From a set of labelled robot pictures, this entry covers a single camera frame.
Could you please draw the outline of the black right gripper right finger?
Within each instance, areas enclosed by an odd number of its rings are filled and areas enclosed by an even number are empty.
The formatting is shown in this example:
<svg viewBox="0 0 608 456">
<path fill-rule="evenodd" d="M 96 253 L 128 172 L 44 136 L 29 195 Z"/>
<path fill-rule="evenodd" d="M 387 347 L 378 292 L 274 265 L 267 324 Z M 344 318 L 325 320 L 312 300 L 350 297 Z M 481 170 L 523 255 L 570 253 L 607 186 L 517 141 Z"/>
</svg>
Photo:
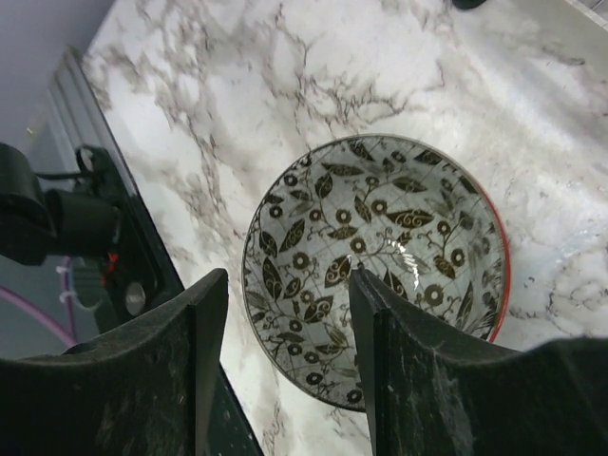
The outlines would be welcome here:
<svg viewBox="0 0 608 456">
<path fill-rule="evenodd" d="M 357 269 L 349 298 L 376 455 L 603 455 L 607 343 L 512 351 L 425 313 Z"/>
</svg>

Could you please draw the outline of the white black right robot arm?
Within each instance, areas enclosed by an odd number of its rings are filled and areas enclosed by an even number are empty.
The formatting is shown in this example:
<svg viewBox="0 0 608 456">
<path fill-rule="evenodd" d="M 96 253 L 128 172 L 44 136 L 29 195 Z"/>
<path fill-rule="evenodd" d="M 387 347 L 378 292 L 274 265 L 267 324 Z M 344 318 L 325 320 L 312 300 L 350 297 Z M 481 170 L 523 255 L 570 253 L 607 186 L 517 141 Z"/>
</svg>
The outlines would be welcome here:
<svg viewBox="0 0 608 456">
<path fill-rule="evenodd" d="M 139 202 L 108 153 L 91 149 L 79 177 L 109 195 L 43 191 L 26 156 L 1 148 L 1 254 L 38 266 L 50 255 L 104 259 L 109 288 L 156 283 Z M 227 389 L 219 351 L 228 275 L 216 269 L 58 355 L 1 363 L 5 455 L 258 455 Z M 516 352 L 450 327 L 408 302 L 389 276 L 355 267 L 353 316 L 376 455 L 603 455 L 607 343 L 562 339 Z"/>
</svg>

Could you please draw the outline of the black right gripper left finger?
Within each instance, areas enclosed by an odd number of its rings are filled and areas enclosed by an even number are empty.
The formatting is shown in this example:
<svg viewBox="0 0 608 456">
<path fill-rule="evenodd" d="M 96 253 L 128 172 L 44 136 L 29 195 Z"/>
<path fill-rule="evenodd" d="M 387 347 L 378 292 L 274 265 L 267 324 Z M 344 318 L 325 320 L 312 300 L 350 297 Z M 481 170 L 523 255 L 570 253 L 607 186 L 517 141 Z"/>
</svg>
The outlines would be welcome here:
<svg viewBox="0 0 608 456">
<path fill-rule="evenodd" d="M 227 316 L 215 269 L 59 355 L 1 363 L 5 455 L 201 455 Z"/>
</svg>

